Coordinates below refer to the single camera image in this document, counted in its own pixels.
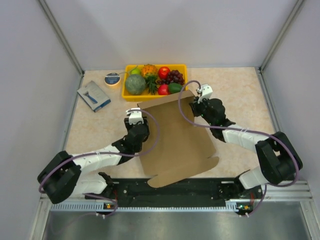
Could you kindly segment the brown cardboard box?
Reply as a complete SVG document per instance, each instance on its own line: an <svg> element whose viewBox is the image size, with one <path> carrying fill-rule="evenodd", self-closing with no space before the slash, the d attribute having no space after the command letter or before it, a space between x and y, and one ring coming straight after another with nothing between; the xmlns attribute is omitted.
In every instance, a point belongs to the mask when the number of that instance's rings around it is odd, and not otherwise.
<svg viewBox="0 0 320 240"><path fill-rule="evenodd" d="M161 188L215 168L219 163L216 148L207 130L194 126L190 108L194 99L190 91L138 103L150 113L149 137L140 157L148 185Z"/></svg>

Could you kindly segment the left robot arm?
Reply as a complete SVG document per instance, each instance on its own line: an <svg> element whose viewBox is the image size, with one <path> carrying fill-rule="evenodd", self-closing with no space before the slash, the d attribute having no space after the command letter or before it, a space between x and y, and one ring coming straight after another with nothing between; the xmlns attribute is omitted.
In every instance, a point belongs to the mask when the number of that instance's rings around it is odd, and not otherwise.
<svg viewBox="0 0 320 240"><path fill-rule="evenodd" d="M37 177L40 192L45 193L53 204L84 194L109 198L114 191L111 178L102 172L90 173L131 160L142 150L143 142L150 134L145 116L135 124L125 118L124 124L127 135L102 149L82 154L58 152Z"/></svg>

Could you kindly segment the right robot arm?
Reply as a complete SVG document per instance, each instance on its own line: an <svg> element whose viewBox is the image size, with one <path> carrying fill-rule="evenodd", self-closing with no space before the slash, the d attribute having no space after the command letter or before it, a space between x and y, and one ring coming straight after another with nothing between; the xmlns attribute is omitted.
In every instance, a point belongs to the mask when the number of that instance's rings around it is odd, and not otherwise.
<svg viewBox="0 0 320 240"><path fill-rule="evenodd" d="M289 187L296 183L303 163L285 133L267 134L242 128L226 117L225 107L217 98L200 101L195 97L189 105L195 117L202 117L207 122L216 139L257 154L258 167L238 175L232 183L220 185L223 198L245 198L253 188L265 184Z"/></svg>

